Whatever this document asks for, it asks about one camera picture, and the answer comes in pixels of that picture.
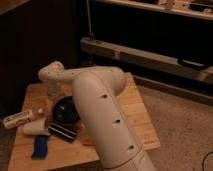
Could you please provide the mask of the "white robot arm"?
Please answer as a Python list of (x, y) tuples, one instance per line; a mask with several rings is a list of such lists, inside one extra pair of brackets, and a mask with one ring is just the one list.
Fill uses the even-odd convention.
[(156, 171), (116, 96), (125, 88), (126, 76), (118, 67), (66, 69), (59, 61), (38, 71), (52, 99), (71, 86), (72, 98), (105, 171)]

